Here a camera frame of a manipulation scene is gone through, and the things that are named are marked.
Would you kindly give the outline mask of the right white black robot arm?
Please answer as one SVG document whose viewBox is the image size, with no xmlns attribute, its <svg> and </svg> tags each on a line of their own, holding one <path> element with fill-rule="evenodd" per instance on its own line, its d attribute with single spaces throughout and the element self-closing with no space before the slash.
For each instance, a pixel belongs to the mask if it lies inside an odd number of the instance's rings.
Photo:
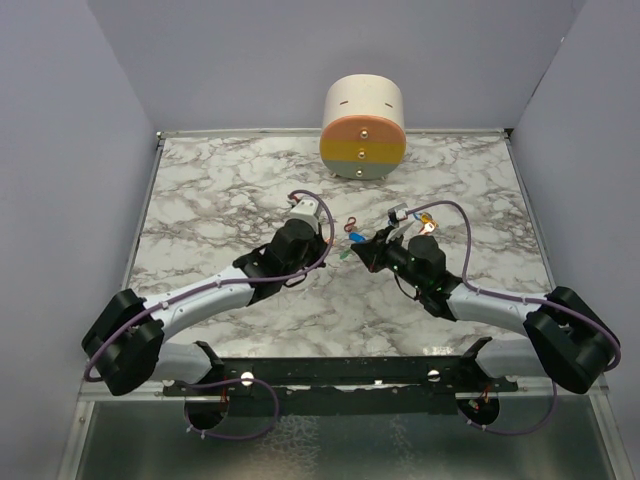
<svg viewBox="0 0 640 480">
<path fill-rule="evenodd" d="M 446 268 L 446 255 L 430 236 L 405 242 L 384 230 L 352 251 L 372 273 L 389 270 L 409 284 L 413 300 L 436 318 L 484 323 L 520 335 L 489 341 L 459 367 L 461 383 L 481 391 L 503 376 L 546 376 L 582 394 L 612 365 L 619 341 L 572 290 L 531 296 L 471 288 Z"/>
</svg>

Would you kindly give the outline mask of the red carabiner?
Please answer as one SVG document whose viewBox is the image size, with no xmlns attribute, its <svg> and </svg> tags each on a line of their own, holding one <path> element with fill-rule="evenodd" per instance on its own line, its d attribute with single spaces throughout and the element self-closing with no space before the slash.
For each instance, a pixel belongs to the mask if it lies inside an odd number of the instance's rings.
<svg viewBox="0 0 640 480">
<path fill-rule="evenodd" d="M 356 225 L 357 219 L 353 216 L 349 217 L 347 219 L 347 222 L 345 223 L 343 230 L 347 233 L 350 233 L 353 231 L 355 225 Z"/>
</svg>

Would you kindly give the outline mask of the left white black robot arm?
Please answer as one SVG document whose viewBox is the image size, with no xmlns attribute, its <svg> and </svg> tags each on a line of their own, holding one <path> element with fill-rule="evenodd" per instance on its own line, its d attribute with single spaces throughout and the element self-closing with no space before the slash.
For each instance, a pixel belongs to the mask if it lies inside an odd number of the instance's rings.
<svg viewBox="0 0 640 480">
<path fill-rule="evenodd" d="M 89 368 L 114 396 L 150 380 L 168 340 L 206 319 L 248 307 L 280 292 L 286 283 L 322 267 L 327 244 L 318 221 L 292 218 L 272 240 L 221 272 L 155 296 L 127 288 L 107 303 L 81 341 Z"/>
</svg>

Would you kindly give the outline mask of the small red tag key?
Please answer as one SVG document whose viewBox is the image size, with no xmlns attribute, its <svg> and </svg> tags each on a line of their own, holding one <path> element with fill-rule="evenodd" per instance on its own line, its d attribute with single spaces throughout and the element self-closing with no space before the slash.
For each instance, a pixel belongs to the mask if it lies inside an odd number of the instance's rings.
<svg viewBox="0 0 640 480">
<path fill-rule="evenodd" d="M 419 234 L 430 235 L 437 229 L 437 227 L 438 225 L 432 222 L 424 223 L 419 230 Z"/>
</svg>

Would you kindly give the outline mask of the blue tag key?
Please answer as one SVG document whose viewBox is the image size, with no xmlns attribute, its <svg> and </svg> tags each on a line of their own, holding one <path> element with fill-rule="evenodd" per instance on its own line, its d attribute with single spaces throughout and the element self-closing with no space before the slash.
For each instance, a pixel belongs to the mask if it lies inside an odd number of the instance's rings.
<svg viewBox="0 0 640 480">
<path fill-rule="evenodd" d="M 350 232 L 349 239 L 355 243 L 362 243 L 366 241 L 366 238 L 357 232 Z"/>
</svg>

